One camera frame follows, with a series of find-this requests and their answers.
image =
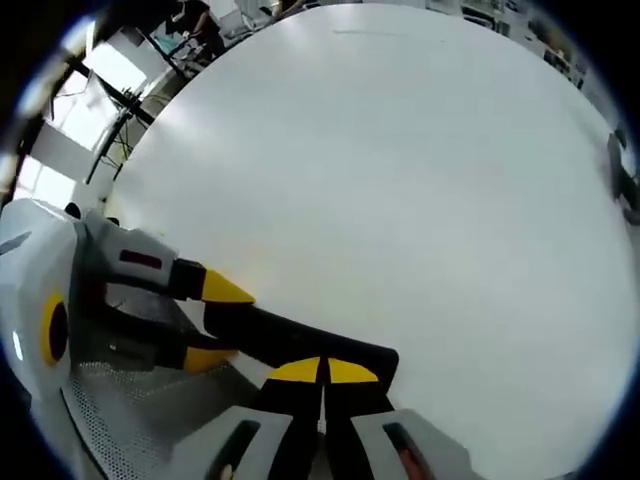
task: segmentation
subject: metal mesh panel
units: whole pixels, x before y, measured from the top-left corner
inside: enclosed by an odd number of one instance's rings
[[[198,375],[156,368],[116,371],[105,363],[74,368],[63,395],[78,432],[108,479],[158,478],[173,445],[255,387],[228,364]]]

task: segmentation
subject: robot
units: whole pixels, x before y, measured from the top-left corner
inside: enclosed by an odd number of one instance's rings
[[[414,411],[394,409],[387,392],[395,350],[262,310],[159,239],[76,210],[20,199],[0,216],[2,345],[32,411],[55,404],[87,359],[116,370],[196,374],[237,350],[273,370],[249,405],[228,408],[172,445],[162,466],[167,480],[308,478],[321,440],[338,480],[481,480],[464,447]],[[105,302],[107,284],[204,302],[209,335],[118,310]],[[68,410],[57,414],[73,424]],[[87,450],[82,429],[70,431]]]

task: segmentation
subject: white table surface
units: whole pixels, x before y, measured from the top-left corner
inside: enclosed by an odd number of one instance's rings
[[[608,135],[573,85],[502,36],[339,5],[198,76],[111,205],[259,306],[395,347],[396,407],[459,440],[486,478],[542,480],[589,454],[637,352]]]

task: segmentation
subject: yellow circular marking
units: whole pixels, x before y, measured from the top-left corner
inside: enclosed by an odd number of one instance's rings
[[[51,331],[53,314],[56,307],[61,303],[64,305],[64,298],[59,292],[54,292],[49,295],[42,312],[42,323],[40,324],[40,353],[42,354],[45,363],[50,367],[53,367],[59,360],[56,360],[53,355],[49,332]]]

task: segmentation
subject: person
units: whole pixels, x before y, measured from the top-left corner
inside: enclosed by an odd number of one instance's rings
[[[209,5],[202,0],[176,1],[166,21],[166,31],[169,35],[180,32],[194,37],[212,60],[227,51],[220,27],[211,17]]]

